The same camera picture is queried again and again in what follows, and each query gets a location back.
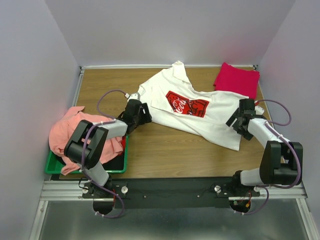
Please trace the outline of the white printed t-shirt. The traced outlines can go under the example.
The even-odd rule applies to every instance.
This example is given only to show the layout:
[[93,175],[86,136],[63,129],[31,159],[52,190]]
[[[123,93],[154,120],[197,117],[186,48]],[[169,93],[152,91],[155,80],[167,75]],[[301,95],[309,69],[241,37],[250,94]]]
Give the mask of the white printed t-shirt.
[[147,103],[152,122],[199,135],[234,151],[241,136],[227,126],[244,95],[230,91],[196,91],[185,65],[176,61],[139,85],[140,100]]

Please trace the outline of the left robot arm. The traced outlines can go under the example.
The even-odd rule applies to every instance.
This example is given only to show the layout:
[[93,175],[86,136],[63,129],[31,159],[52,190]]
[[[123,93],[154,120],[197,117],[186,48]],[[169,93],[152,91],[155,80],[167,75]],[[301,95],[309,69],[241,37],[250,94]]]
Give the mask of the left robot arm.
[[125,110],[114,120],[92,123],[81,120],[64,147],[64,155],[80,166],[93,191],[101,198],[112,190],[112,182],[100,157],[107,140],[131,134],[138,126],[152,122],[148,104],[130,99]]

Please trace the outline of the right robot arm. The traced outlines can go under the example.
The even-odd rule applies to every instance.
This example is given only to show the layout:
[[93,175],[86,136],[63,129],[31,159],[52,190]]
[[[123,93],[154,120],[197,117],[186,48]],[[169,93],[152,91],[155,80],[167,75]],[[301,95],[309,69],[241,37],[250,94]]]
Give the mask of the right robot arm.
[[229,186],[236,196],[243,195],[248,187],[289,189],[302,181],[303,146],[285,138],[263,115],[257,114],[256,103],[251,98],[241,99],[226,122],[244,139],[250,141],[255,137],[264,148],[258,168],[239,170],[232,176]]

